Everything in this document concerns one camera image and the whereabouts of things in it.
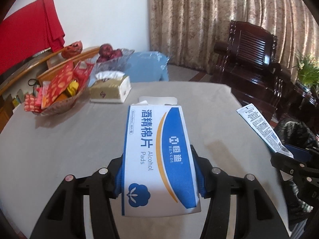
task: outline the wooden cabinet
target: wooden cabinet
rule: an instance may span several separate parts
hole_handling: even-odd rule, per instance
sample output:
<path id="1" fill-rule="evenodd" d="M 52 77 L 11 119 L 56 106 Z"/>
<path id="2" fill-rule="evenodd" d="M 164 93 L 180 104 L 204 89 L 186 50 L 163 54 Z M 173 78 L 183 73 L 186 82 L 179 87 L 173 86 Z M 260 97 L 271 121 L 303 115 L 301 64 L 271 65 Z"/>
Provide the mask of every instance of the wooden cabinet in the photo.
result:
<path id="1" fill-rule="evenodd" d="M 0 133 L 13 115 L 12 97 L 9 95 L 4 101 L 0 96 Z"/>

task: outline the round table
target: round table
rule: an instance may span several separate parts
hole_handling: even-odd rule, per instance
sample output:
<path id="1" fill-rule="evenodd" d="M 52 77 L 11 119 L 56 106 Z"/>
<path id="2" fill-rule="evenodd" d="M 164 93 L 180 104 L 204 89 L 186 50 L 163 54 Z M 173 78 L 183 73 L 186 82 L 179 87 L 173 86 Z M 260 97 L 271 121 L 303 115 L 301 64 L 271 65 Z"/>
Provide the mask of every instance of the round table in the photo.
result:
<path id="1" fill-rule="evenodd" d="M 0 201 L 7 218 L 30 237 L 66 175 L 90 176 L 121 156 L 128 106 L 140 96 L 176 97 L 198 155 L 229 175 L 254 174 L 288 227 L 286 203 L 267 146 L 237 114 L 241 105 L 228 86 L 201 82 L 134 83 L 124 104 L 92 104 L 82 98 L 68 112 L 51 117 L 19 107 L 0 134 Z M 122 239 L 194 239 L 200 238 L 209 201 L 201 199 L 200 213 L 166 218 L 122 217 L 120 197 L 111 200 L 111 206 Z M 234 233 L 235 205 L 232 196 L 228 238 Z"/>

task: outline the red cloth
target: red cloth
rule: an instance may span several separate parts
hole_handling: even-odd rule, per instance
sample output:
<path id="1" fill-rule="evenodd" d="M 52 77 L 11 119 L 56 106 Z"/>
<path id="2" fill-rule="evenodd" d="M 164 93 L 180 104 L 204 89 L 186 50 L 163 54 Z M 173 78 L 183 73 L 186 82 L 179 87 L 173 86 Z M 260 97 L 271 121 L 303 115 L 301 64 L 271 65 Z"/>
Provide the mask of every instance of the red cloth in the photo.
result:
<path id="1" fill-rule="evenodd" d="M 24 6 L 0 24 L 0 74 L 44 49 L 62 49 L 64 35 L 53 0 Z"/>

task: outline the brown patterned curtain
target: brown patterned curtain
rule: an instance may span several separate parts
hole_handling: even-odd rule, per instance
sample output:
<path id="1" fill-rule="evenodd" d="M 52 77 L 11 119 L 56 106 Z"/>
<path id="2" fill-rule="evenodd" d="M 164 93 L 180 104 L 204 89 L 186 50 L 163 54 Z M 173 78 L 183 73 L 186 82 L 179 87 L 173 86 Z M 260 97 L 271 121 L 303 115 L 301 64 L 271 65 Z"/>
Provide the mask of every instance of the brown patterned curtain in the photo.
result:
<path id="1" fill-rule="evenodd" d="M 171 63 L 212 72 L 217 40 L 227 41 L 230 20 L 248 21 L 277 35 L 276 60 L 287 68 L 294 54 L 319 56 L 319 28 L 302 0 L 150 0 L 151 48 Z M 296 68 L 292 70 L 296 78 Z"/>

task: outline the green plant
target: green plant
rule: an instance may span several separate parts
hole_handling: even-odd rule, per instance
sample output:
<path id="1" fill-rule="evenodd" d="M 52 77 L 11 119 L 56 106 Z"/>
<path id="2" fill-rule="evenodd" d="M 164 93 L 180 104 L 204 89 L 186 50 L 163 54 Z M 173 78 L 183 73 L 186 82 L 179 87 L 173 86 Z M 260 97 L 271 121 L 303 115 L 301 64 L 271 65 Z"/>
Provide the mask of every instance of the green plant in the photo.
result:
<path id="1" fill-rule="evenodd" d="M 301 55 L 298 51 L 296 53 L 298 68 L 298 80 L 305 86 L 317 86 L 319 84 L 319 62 L 316 58 L 309 55 Z"/>

